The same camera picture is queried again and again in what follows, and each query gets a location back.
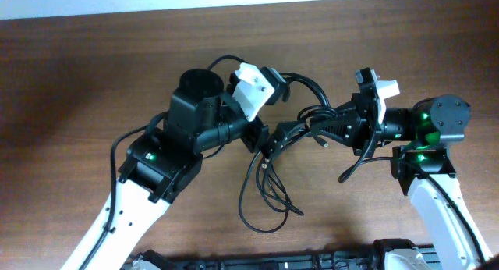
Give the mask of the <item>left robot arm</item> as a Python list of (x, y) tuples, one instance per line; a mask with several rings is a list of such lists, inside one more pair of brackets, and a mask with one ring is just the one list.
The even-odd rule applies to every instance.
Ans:
[(275, 69), (241, 63), (229, 85), (211, 69), (179, 79), (169, 109), (134, 132), (126, 160), (111, 146), (111, 192), (65, 269), (118, 269), (145, 232), (200, 173), (204, 152), (241, 140), (249, 152), (267, 149), (269, 129), (258, 118), (288, 90)]

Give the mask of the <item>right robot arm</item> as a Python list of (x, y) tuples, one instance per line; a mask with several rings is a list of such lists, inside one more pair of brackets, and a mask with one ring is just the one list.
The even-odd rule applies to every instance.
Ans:
[(462, 198), (450, 146), (463, 141), (470, 106), (455, 95), (389, 108), (381, 96), (352, 100), (321, 118), (310, 130), (351, 147), (358, 160), (338, 178), (345, 182), (361, 165), (377, 161), (374, 152), (396, 141), (386, 159), (391, 175), (423, 220), (444, 269), (489, 269), (493, 257)]

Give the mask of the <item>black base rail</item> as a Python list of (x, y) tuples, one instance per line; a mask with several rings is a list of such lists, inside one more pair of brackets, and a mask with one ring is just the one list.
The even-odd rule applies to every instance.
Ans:
[(435, 248), (408, 239), (375, 240), (337, 250), (295, 253), (168, 258), (154, 250), (141, 252), (122, 269), (441, 269)]

